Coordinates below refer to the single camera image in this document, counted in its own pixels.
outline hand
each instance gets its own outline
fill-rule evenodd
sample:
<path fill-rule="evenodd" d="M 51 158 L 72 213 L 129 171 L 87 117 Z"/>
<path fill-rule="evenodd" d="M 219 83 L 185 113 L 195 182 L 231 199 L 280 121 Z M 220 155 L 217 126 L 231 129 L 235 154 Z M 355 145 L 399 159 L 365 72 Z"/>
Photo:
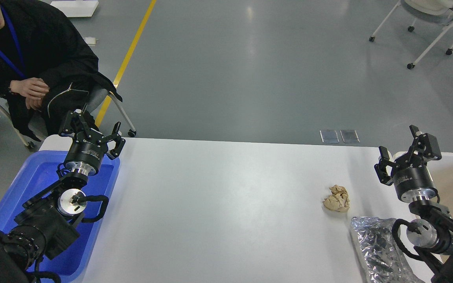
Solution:
<path fill-rule="evenodd" d="M 26 97 L 26 107 L 27 109 L 39 110 L 41 108 L 41 99 L 32 99 L 32 97 Z"/>
<path fill-rule="evenodd" d="M 11 81 L 9 87 L 12 92 L 32 100 L 40 100 L 50 91 L 43 79 L 36 77 L 24 79 L 23 81 Z"/>

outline yellow floor line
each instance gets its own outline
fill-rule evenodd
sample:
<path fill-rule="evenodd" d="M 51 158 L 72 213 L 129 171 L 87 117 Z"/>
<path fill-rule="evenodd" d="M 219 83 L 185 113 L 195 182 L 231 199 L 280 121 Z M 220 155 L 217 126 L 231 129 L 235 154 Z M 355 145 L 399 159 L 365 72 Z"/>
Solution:
<path fill-rule="evenodd" d="M 144 18 L 142 18 L 142 22 L 139 25 L 139 29 L 137 29 L 137 32 L 135 34 L 135 37 L 133 39 L 131 46 L 129 47 L 129 50 L 127 51 L 127 54 L 125 55 L 125 59 L 122 62 L 122 66 L 120 66 L 120 70 L 118 70 L 118 73 L 116 74 L 115 81 L 113 82 L 113 84 L 115 85 L 115 88 L 118 88 L 118 84 L 120 83 L 120 80 L 122 79 L 122 76 L 127 68 L 127 65 L 129 64 L 129 61 L 131 60 L 135 47 L 137 46 L 137 43 L 139 42 L 142 31 L 144 30 L 144 26 L 146 25 L 146 22 L 148 21 L 149 15 L 151 15 L 151 11 L 153 11 L 153 7 L 155 6 L 156 1 L 157 0 L 151 1 L 151 3 L 149 4 L 148 10 L 146 10 L 146 14 L 144 15 Z M 109 98 L 109 96 L 107 96 L 106 99 L 104 100 L 104 103 L 101 106 L 101 110 L 99 111 L 99 114 L 97 114 L 97 117 L 96 117 L 97 127 L 99 127 L 101 125 L 101 122 L 104 119 L 104 115 L 106 114 L 106 111 L 108 110 L 110 103 L 111 103 L 111 98 Z"/>

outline metal floor plate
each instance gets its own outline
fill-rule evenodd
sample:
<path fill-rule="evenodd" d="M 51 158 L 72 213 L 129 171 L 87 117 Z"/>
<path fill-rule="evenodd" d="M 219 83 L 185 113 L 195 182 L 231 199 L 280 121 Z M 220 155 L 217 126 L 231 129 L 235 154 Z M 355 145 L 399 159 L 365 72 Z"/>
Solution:
<path fill-rule="evenodd" d="M 340 143 L 338 140 L 337 131 L 335 130 L 320 130 L 323 143 Z"/>
<path fill-rule="evenodd" d="M 344 143 L 360 143 L 356 130 L 340 130 Z"/>

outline blue lanyard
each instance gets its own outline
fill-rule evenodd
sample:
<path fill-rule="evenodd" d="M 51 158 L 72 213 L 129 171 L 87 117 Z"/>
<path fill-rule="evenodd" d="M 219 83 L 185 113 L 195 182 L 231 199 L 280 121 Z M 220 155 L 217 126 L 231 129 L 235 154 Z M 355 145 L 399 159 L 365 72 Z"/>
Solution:
<path fill-rule="evenodd" d="M 17 52 L 18 56 L 20 57 L 20 63 L 22 63 L 22 67 L 25 69 L 24 65 L 24 57 L 22 56 L 22 51 L 20 50 L 20 44 L 18 43 L 18 38 L 17 34 L 15 32 L 15 28 L 13 27 L 13 24 L 11 23 L 10 18 L 8 17 L 7 12 L 5 11 L 5 8 L 1 6 L 1 11 L 3 13 L 3 17 L 5 18 L 5 22 L 8 23 L 8 28 L 9 31 L 11 32 L 11 36 L 13 37 L 13 40 L 15 41 L 15 46 L 17 47 Z M 24 75 L 24 73 L 15 66 L 13 62 L 8 59 L 8 57 L 0 50 L 0 57 L 22 78 L 26 79 L 27 77 Z"/>

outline silver metal joint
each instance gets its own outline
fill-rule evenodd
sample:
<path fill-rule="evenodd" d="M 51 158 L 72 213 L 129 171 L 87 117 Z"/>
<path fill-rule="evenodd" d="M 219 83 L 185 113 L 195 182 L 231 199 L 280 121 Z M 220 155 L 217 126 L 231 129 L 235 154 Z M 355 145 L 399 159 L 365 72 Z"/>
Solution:
<path fill-rule="evenodd" d="M 79 197 L 85 197 L 85 193 L 78 189 L 69 189 L 61 195 L 57 202 L 57 208 L 63 215 L 74 216 L 80 214 L 87 207 L 86 202 L 78 203 Z"/>
<path fill-rule="evenodd" d="M 94 167 L 90 166 L 90 164 L 84 163 L 84 162 L 76 162 L 76 161 L 71 161 L 65 164 L 64 166 L 71 172 L 77 172 L 80 174 L 83 174 L 85 176 L 92 176 L 95 175 L 96 171 Z"/>
<path fill-rule="evenodd" d="M 403 202 L 411 203 L 417 200 L 430 200 L 435 196 L 436 192 L 432 188 L 417 188 L 406 191 L 401 195 L 401 200 L 403 200 Z"/>
<path fill-rule="evenodd" d="M 436 229 L 426 220 L 415 219 L 412 221 L 417 225 L 417 232 L 407 230 L 408 240 L 421 248 L 432 248 L 438 243 L 438 233 Z"/>

